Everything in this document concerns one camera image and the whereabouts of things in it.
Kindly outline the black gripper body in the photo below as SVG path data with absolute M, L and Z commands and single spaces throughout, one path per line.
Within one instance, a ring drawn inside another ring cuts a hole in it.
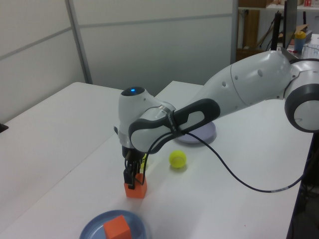
M 137 170 L 140 170 L 145 154 L 145 152 L 140 152 L 137 149 L 122 146 L 122 156 L 125 159 L 125 169 L 134 167 Z

